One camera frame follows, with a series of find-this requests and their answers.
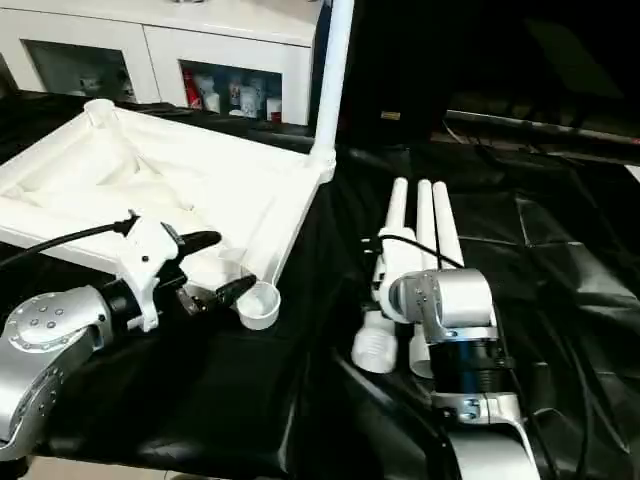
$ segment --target cable connector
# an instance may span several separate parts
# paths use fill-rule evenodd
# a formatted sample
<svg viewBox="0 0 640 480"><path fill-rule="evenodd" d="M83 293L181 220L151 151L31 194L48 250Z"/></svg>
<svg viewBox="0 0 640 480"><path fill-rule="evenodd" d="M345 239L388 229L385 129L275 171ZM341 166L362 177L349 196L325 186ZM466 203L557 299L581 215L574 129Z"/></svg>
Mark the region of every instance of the cable connector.
<svg viewBox="0 0 640 480"><path fill-rule="evenodd" d="M367 255L382 255L382 242L379 237L362 238L360 243L362 243L364 253Z"/></svg>
<svg viewBox="0 0 640 480"><path fill-rule="evenodd" d="M136 222L140 218L140 215L137 215L136 212L134 212L133 210L129 210L129 215L130 215L130 217L128 219L126 219L126 220L121 220L119 222L113 222L113 231L114 232L119 233L124 237L129 235L129 232L131 231L133 226L136 224Z"/></svg>

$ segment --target white cup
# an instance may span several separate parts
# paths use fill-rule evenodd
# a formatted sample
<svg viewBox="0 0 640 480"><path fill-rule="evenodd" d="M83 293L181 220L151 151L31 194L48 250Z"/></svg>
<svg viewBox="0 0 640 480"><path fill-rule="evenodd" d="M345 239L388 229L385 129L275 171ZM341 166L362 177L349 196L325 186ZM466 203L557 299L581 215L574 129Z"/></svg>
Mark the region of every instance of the white cup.
<svg viewBox="0 0 640 480"><path fill-rule="evenodd" d="M264 330L278 319L280 292L267 282L257 282L236 301L240 322L250 330Z"/></svg>

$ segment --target black plastic sheet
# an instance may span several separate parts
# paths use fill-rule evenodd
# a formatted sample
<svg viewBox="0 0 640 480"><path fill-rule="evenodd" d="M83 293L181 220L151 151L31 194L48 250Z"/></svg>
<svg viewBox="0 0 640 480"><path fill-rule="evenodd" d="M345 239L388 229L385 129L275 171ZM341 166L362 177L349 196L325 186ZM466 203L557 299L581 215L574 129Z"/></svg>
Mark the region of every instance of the black plastic sheet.
<svg viewBox="0 0 640 480"><path fill-rule="evenodd" d="M48 95L0 102L0 161L83 103ZM302 128L134 108L299 151L311 145ZM339 149L335 178L320 188L280 280L275 326L253 332L219 315L100 353L65 384L40 453L227 478L455 478L446 439L442 446L408 370L410 333L400 329L393 374L366 374L349 360L374 260L360 239L381 227L397 175L411 181L408 219L418 179L448 183L465 261L492 286L563 477L576 468L585 430L583 396L562 348L570 342L595 412L588 477L635 478L639 185L620 166L426 143ZM13 251L0 245L0 256ZM36 293L104 277L45 256L2 274L3 316Z"/></svg>

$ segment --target white floor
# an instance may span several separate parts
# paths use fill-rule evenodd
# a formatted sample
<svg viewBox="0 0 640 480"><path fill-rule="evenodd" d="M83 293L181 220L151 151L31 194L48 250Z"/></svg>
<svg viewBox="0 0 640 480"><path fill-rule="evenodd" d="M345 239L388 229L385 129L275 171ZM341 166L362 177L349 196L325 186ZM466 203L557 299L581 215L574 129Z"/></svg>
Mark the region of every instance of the white floor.
<svg viewBox="0 0 640 480"><path fill-rule="evenodd" d="M29 468L25 480L205 480L178 472L145 470L121 467L119 465L99 465L73 462L58 458L37 457Z"/></svg>

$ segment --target black cable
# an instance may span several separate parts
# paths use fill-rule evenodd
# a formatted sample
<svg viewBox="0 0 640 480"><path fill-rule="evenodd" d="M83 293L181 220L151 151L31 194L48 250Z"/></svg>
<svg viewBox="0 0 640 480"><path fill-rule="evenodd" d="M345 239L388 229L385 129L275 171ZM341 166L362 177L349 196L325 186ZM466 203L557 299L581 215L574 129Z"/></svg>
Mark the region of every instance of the black cable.
<svg viewBox="0 0 640 480"><path fill-rule="evenodd" d="M0 261L0 270L7 268L9 265L13 263L20 262L25 258L31 257L37 253L43 252L44 250L48 250L53 247L57 247L58 245L62 245L64 243L73 242L74 240L79 240L85 237L91 237L93 235L98 235L100 233L106 232L116 232L121 233L122 235L126 235L133 227L133 224L139 217L135 214L131 215L131 218L127 220L123 220L120 222L110 223L108 225L101 225L99 227L87 228L86 230L81 230L79 232L70 233L68 235L63 235L58 238L52 238L51 240L47 240L46 242L39 243L34 245L33 247L29 247L25 250L22 250L15 255L12 255L9 258L5 258Z"/></svg>
<svg viewBox="0 0 640 480"><path fill-rule="evenodd" d="M594 425L593 409L591 406L591 391L589 390L589 386L587 384L587 376L584 373L584 369L582 368L582 364L580 363L578 354L576 353L571 343L565 341L564 344L569 353L571 363L573 363L576 374L578 375L578 383L580 384L580 390L582 393L584 434L582 435L580 456L578 457L578 464L576 465L576 470L573 478L577 480L584 480L587 475L587 457L589 455L589 447L591 446L591 437L593 436Z"/></svg>
<svg viewBox="0 0 640 480"><path fill-rule="evenodd" d="M510 357L509 346L507 344L507 336L505 335L505 332L504 332L504 326L502 324L502 319L500 318L500 313L498 312L498 309L496 309L495 307L493 311L496 316L496 326L498 327L498 335L502 339L502 350L506 357ZM525 415L529 418L529 425L531 425L531 431L538 439L538 444L540 445L540 450L542 450L542 456L544 457L544 461L547 464L547 467L549 468L550 476L553 480L558 480L560 478L560 473L558 472L558 466L555 460L553 459L553 456L551 455L551 451L549 450L549 447L547 446L546 441L544 440L544 437L542 435L542 429L540 428L540 423L538 423L538 419L533 413L533 409L531 408L531 405L529 405L529 402L527 401L524 395L524 390L522 389L522 385L518 380L518 376L516 375L515 370L513 368L510 368L509 374L511 376L511 382L513 383L513 386L516 389L516 395L518 395L518 398L520 399L520 405L522 405L522 409L524 410Z"/></svg>
<svg viewBox="0 0 640 480"><path fill-rule="evenodd" d="M399 242L404 242L407 243L413 247L416 247L420 250L422 250L423 252L429 253L433 256L435 256L437 259L442 260L444 262L450 263L452 266L456 267L456 268L464 268L464 265L462 265L461 263L456 262L455 260L447 257L446 255L442 255L439 251L436 251L432 248L429 248L423 244L421 244L420 242L416 242L415 240L410 240L408 238L404 238L401 237L400 235L392 235L392 234L384 234L384 235L380 235L378 237L378 239L380 241L382 240L397 240Z"/></svg>

